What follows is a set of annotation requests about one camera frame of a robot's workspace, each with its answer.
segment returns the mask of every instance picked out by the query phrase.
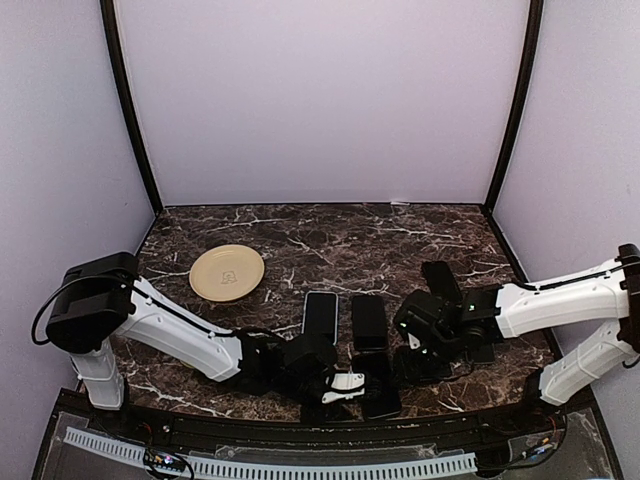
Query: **cable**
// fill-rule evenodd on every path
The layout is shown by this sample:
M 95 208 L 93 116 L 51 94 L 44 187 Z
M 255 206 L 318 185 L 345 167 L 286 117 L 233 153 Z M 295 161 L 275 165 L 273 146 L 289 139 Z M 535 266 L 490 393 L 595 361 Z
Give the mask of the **cable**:
M 456 380 L 460 380 L 461 378 L 468 377 L 475 371 L 476 364 L 475 362 L 471 361 L 471 362 L 468 362 L 468 365 L 469 365 L 469 370 L 465 373 L 461 373 L 459 375 L 453 375 L 451 377 L 436 377 L 436 379 L 440 382 L 455 382 Z
M 361 390 L 366 390 L 366 387 L 367 387 L 366 383 L 363 383 L 359 387 L 353 387 L 353 388 L 335 388 L 335 387 L 329 386 L 328 391 L 334 392 L 334 393 L 349 394 L 349 393 L 357 393 Z
M 44 302 L 42 307 L 40 307 L 40 310 L 38 310 L 38 313 L 36 314 L 35 318 L 33 319 L 33 323 L 31 325 L 31 341 L 34 344 L 36 344 L 38 346 L 42 346 L 42 345 L 47 345 L 48 343 L 51 342 L 51 340 L 48 339 L 48 338 L 46 338 L 44 340 L 39 340 L 38 338 L 36 338 L 36 332 L 38 330 L 38 324 L 40 323 L 42 315 L 44 315 L 44 312 L 47 310 L 47 308 L 49 308 L 49 306 L 60 295 L 62 295 L 64 292 L 66 292 L 72 286 L 77 285 L 77 284 L 82 283 L 82 282 L 87 282 L 87 281 L 92 281 L 92 280 L 109 280 L 109 281 L 112 281 L 114 283 L 119 283 L 119 284 L 123 285 L 124 287 L 131 288 L 134 292 L 136 292 L 142 298 L 144 298 L 146 300 L 150 300 L 158 308 L 161 308 L 162 310 L 170 313 L 171 315 L 174 315 L 176 318 L 179 318 L 183 322 L 188 323 L 192 327 L 200 330 L 203 333 L 206 333 L 207 335 L 212 335 L 214 337 L 237 337 L 237 336 L 245 334 L 245 333 L 246 334 L 262 333 L 262 334 L 269 335 L 271 337 L 277 338 L 277 339 L 279 339 L 279 340 L 281 340 L 283 342 L 285 341 L 284 338 L 282 338 L 280 335 L 272 332 L 271 330 L 268 330 L 266 328 L 259 328 L 259 327 L 245 327 L 245 328 L 232 330 L 232 331 L 230 331 L 228 333 L 215 332 L 215 331 L 210 330 L 210 329 L 200 325 L 199 323 L 191 320 L 186 315 L 178 312 L 177 310 L 175 310 L 175 309 L 171 308 L 170 306 L 162 303 L 161 301 L 156 300 L 151 295 L 149 295 L 145 291 L 141 290 L 140 288 L 136 287 L 134 284 L 130 283 L 126 279 L 120 278 L 120 277 L 115 276 L 115 275 L 106 275 L 105 274 L 105 275 L 89 275 L 89 276 L 86 276 L 86 277 L 76 278 L 76 279 L 71 280 L 70 282 L 62 285 L 55 292 L 53 292 L 51 294 L 51 296 L 46 300 L 46 302 Z
M 600 272 L 590 273 L 588 275 L 583 275 L 582 277 L 570 278 L 568 280 L 562 280 L 560 282 L 547 283 L 545 285 L 531 285 L 530 283 L 524 283 L 524 282 L 519 282 L 519 281 L 514 281 L 512 283 L 514 285 L 524 289 L 524 290 L 545 291 L 545 290 L 552 290 L 552 289 L 558 288 L 558 287 L 564 287 L 565 285 L 570 285 L 572 283 L 582 282 L 584 280 L 591 280 L 592 278 L 602 277 L 604 275 L 615 273 L 615 272 L 618 272 L 618 271 L 623 270 L 625 268 L 635 267 L 635 266 L 638 266 L 638 265 L 640 265 L 640 262 L 632 262 L 632 263 L 628 263 L 626 265 L 618 265 L 618 266 L 615 266 L 615 267 L 613 267 L 613 268 L 611 268 L 609 270 L 603 270 L 603 271 L 600 271 Z
M 542 413 L 536 412 L 536 411 L 531 412 L 531 415 L 536 417 L 544 416 Z M 528 428 L 520 428 L 519 430 L 505 430 L 505 429 L 498 428 L 494 425 L 489 425 L 488 423 L 484 423 L 480 425 L 480 427 L 488 428 L 489 430 L 493 430 L 494 432 L 500 435 L 503 435 L 505 437 L 516 437 L 516 436 L 524 435 L 529 431 Z
M 551 457 L 553 457 L 556 452 L 558 450 L 560 450 L 560 447 L 562 447 L 562 444 L 564 443 L 565 439 L 567 438 L 567 434 L 569 431 L 569 423 L 567 422 L 567 415 L 566 413 L 564 414 L 564 432 L 562 434 L 562 437 L 560 437 L 560 439 L 558 440 L 556 446 L 552 449 L 552 450 L 545 450 L 548 451 L 549 453 L 546 454 L 546 456 L 539 462 L 530 464 L 530 465 L 516 465 L 519 462 L 522 462 L 524 460 L 527 460 L 529 458 L 532 458 L 534 456 L 537 455 L 541 455 L 541 453 L 535 453 L 537 450 L 543 448 L 545 445 L 547 445 L 551 439 L 555 436 L 555 434 L 550 435 L 549 437 L 546 437 L 542 440 L 542 442 L 538 442 L 536 443 L 536 445 L 534 445 L 533 447 L 528 448 L 527 450 L 525 450 L 524 452 L 522 452 L 522 454 L 520 454 L 520 456 L 518 456 L 518 458 L 515 458 L 514 460 L 511 460 L 508 463 L 505 463 L 503 465 L 480 465 L 478 464 L 478 470 L 482 471 L 492 471 L 492 470 L 524 470 L 527 468 L 535 468 L 535 467 L 539 467 L 540 465 L 547 463 Z M 553 426 L 555 429 L 555 432 L 557 432 L 557 425 L 555 423 L 555 421 L 553 421 Z
M 551 434 L 551 436 L 555 437 L 556 436 L 556 432 L 558 431 L 558 425 L 556 424 L 556 421 L 553 419 L 552 416 L 548 416 L 547 418 L 549 419 L 549 421 L 553 425 L 553 433 Z
M 113 438 L 114 440 L 118 440 L 120 442 L 123 443 L 129 443 L 129 444 L 133 444 L 133 445 L 142 445 L 144 446 L 150 453 L 152 454 L 160 454 L 161 456 L 171 456 L 171 457 L 175 457 L 178 460 L 180 460 L 182 463 L 184 463 L 185 467 L 187 468 L 187 470 L 189 470 L 189 475 L 190 478 L 189 480 L 194 480 L 196 477 L 196 473 L 193 470 L 193 467 L 191 466 L 191 464 L 189 463 L 189 461 L 184 458 L 182 455 L 180 455 L 179 453 L 173 453 L 173 452 L 166 452 L 163 450 L 158 450 L 154 447 L 151 446 L 151 442 L 153 441 L 153 429 L 151 428 L 151 426 L 146 423 L 146 422 L 142 422 L 138 425 L 138 427 L 143 427 L 147 432 L 149 432 L 149 440 L 145 443 L 145 442 L 141 442 L 141 441 L 137 441 L 137 440 L 133 440 L 131 438 L 126 438 L 123 437 L 121 435 L 118 435 L 117 433 L 113 433 L 112 431 L 110 431 L 109 429 L 107 429 L 103 423 L 100 421 L 100 419 L 97 416 L 93 416 L 92 420 L 95 422 L 95 424 L 100 427 L 100 430 L 102 430 L 104 433 L 106 433 L 108 436 L 110 436 L 111 438 Z M 153 472 L 154 475 L 149 474 L 149 471 L 145 468 L 145 472 L 147 472 L 147 474 L 149 474 L 149 476 L 156 478 L 156 479 L 163 479 L 166 478 L 167 475 L 164 474 L 163 472 L 160 472 L 158 470 L 155 469 L 155 467 L 153 465 L 144 465 L 145 467 L 149 467 L 149 469 Z
M 122 278 L 115 277 L 113 275 L 90 275 L 87 277 L 76 278 L 74 280 L 71 280 L 69 283 L 65 283 L 64 285 L 62 285 L 60 288 L 58 288 L 55 292 L 51 294 L 51 296 L 47 299 L 47 301 L 44 302 L 42 307 L 40 307 L 40 310 L 38 310 L 38 313 L 36 313 L 36 316 L 33 319 L 33 323 L 31 324 L 31 341 L 33 343 L 40 346 L 40 345 L 46 345 L 49 342 L 51 342 L 51 340 L 49 340 L 48 338 L 44 340 L 38 340 L 36 338 L 36 331 L 38 329 L 38 324 L 40 323 L 40 318 L 42 317 L 42 315 L 44 315 L 44 312 L 47 310 L 47 308 L 49 308 L 49 305 L 51 305 L 51 303 L 53 303 L 53 301 L 56 298 L 58 298 L 60 295 L 62 295 L 72 286 L 77 285 L 78 283 L 86 282 L 88 280 L 110 280 L 112 282 L 119 282 L 123 285 L 131 287 L 131 285 L 129 285 Z
M 622 362 L 622 366 L 623 366 L 624 368 L 631 369 L 631 368 L 635 367 L 636 365 L 638 365 L 639 363 L 640 363 L 640 355 L 638 355 L 638 358 L 636 358 L 636 359 L 635 359 L 633 362 L 631 362 L 631 363 Z

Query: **marble table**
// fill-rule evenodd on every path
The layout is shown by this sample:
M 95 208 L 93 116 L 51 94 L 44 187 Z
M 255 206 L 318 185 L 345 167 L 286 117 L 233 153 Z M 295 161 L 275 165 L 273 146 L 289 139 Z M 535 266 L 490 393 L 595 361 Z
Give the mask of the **marble table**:
M 216 304 L 189 286 L 205 251 L 228 243 L 254 248 L 266 273 L 247 297 Z M 463 288 L 506 282 L 513 272 L 477 206 L 335 204 L 173 207 L 158 218 L 140 255 L 141 273 L 163 294 L 226 328 L 267 327 L 300 333 L 304 295 L 340 297 L 338 353 L 349 365 L 350 300 L 384 297 L 387 317 L 416 288 L 422 262 L 446 260 Z M 401 344 L 390 327 L 390 343 Z M 178 360 L 132 340 L 112 340 L 134 404 L 173 412 L 295 422 L 299 406 L 271 393 L 252 397 L 215 384 Z M 469 412 L 517 402 L 529 373 L 553 359 L 541 332 L 496 346 L 496 361 L 469 376 L 401 392 L 401 418 Z M 466 368 L 459 365 L 454 373 Z

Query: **purple wall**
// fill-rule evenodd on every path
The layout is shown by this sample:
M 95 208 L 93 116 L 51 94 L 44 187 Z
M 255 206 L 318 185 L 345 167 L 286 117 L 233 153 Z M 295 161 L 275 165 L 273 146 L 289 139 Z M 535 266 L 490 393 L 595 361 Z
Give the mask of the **purple wall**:
M 29 339 L 66 269 L 134 250 L 153 215 L 97 1 L 0 2 L 0 463 L 30 478 L 68 356 Z
M 533 280 L 640 245 L 640 4 L 545 2 L 531 90 L 496 210 Z M 557 329 L 565 351 L 595 325 Z M 640 368 L 594 390 L 626 478 L 638 478 Z
M 484 199 L 528 1 L 118 5 L 167 204 Z

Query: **plate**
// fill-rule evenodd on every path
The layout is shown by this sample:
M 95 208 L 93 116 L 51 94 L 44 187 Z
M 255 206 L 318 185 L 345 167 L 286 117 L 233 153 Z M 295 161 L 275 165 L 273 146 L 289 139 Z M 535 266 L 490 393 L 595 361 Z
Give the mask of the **plate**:
M 205 252 L 189 273 L 193 291 L 214 302 L 244 297 L 264 276 L 264 261 L 253 248 L 223 245 Z

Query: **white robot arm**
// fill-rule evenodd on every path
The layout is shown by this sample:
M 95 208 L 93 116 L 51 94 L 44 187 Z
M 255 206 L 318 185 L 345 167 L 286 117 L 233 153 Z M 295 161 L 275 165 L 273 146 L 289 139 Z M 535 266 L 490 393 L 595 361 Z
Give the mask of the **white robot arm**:
M 604 320 L 578 348 L 530 377 L 528 390 L 534 383 L 538 400 L 561 405 L 640 352 L 640 251 L 634 245 L 623 245 L 615 260 L 584 272 L 475 289 L 464 297 L 458 290 L 457 295 L 447 299 L 418 290 L 394 319 L 416 353 L 413 358 L 431 371 L 433 365 L 485 344 L 542 328 Z M 39 341 L 37 320 L 53 300 L 48 340 Z M 35 343 L 51 341 L 69 352 L 95 407 L 117 410 L 124 402 L 125 382 L 109 343 L 112 334 L 146 343 L 216 382 L 255 395 L 275 390 L 301 403 L 330 403 L 365 390 L 362 375 L 334 370 L 335 349 L 322 337 L 301 335 L 285 342 L 212 325 L 139 277 L 137 259 L 127 253 L 70 269 L 32 329 Z
M 32 338 L 67 351 L 91 404 L 119 410 L 125 382 L 109 342 L 112 334 L 150 345 L 211 380 L 262 395 L 275 390 L 301 403 L 327 404 L 364 394 L 363 375 L 339 373 L 335 348 L 322 336 L 285 341 L 268 331 L 217 327 L 176 305 L 137 275 L 137 259 L 119 253 L 70 269 L 38 314 Z M 35 339 L 37 320 L 56 303 L 48 340 Z
M 540 376 L 541 400 L 562 405 L 576 392 L 612 368 L 633 358 L 636 352 L 620 338 L 620 320 L 629 318 L 628 289 L 619 260 L 574 275 L 534 283 L 534 289 L 507 284 L 498 291 L 496 321 L 504 338 L 518 337 L 542 328 L 586 320 L 603 320 L 589 338 Z M 605 272 L 602 276 L 593 275 Z M 545 286 L 557 285 L 554 288 Z
M 242 343 L 230 330 L 212 325 L 161 295 L 144 278 L 135 280 L 131 302 L 135 312 L 114 334 L 146 343 L 223 382 L 240 373 Z M 159 308 L 161 303 L 191 323 Z M 118 372 L 109 339 L 89 353 L 70 353 L 78 378 L 96 408 L 118 410 L 124 401 L 124 381 Z
M 534 330 L 604 321 L 576 349 L 530 377 L 535 395 L 551 405 L 564 404 L 640 353 L 640 251 L 634 245 L 623 245 L 616 259 L 572 275 L 452 297 L 414 292 L 394 320 L 411 348 L 428 354 L 431 363 Z

